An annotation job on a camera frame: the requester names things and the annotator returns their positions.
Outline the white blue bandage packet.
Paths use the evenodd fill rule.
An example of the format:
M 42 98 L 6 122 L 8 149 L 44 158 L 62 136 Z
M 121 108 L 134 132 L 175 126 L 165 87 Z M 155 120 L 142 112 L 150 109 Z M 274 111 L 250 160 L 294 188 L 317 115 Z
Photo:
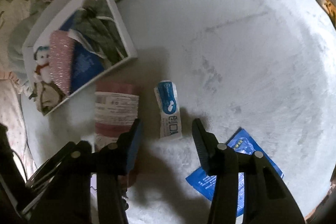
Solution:
M 181 138 L 182 122 L 175 84 L 169 80 L 161 81 L 154 88 L 154 93 L 161 116 L 160 138 Z

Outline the pink glitter pouch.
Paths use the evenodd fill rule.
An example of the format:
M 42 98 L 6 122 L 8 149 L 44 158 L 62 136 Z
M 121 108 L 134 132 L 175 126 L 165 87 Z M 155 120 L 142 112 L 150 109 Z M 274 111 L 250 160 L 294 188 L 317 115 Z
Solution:
M 56 30 L 50 36 L 50 74 L 53 83 L 66 95 L 71 92 L 75 41 L 68 32 Z

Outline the green plaid cloth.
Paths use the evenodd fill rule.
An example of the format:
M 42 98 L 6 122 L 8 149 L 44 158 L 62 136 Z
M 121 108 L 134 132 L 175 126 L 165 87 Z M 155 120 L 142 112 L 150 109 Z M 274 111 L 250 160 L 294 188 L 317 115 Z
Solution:
M 83 0 L 82 6 L 74 13 L 71 28 L 80 33 L 94 53 L 102 53 L 111 64 L 127 57 L 106 0 Z

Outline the beige plaid bear bag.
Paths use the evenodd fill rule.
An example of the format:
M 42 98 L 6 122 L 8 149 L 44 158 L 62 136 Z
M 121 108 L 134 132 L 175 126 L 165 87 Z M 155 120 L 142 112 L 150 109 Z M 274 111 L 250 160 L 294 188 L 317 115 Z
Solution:
M 34 83 L 33 93 L 29 99 L 33 99 L 37 110 L 44 116 L 56 108 L 66 95 L 53 82 L 46 83 L 44 81 Z

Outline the blue flat packet in box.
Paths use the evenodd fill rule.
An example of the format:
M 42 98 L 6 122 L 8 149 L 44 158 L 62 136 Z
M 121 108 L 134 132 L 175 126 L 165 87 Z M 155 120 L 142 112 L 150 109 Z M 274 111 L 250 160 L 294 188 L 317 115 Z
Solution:
M 84 48 L 83 40 L 76 34 L 75 29 L 72 27 L 74 18 L 75 13 L 59 28 L 61 31 L 68 32 L 68 36 L 75 41 L 72 61 L 71 94 L 85 86 L 104 71 L 100 57 Z

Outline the white cardboard box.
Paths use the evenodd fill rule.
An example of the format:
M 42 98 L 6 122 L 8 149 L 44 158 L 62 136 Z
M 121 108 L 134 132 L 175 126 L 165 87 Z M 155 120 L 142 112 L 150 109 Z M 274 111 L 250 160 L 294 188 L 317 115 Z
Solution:
M 114 0 L 54 0 L 22 47 L 30 99 L 42 115 L 137 58 Z

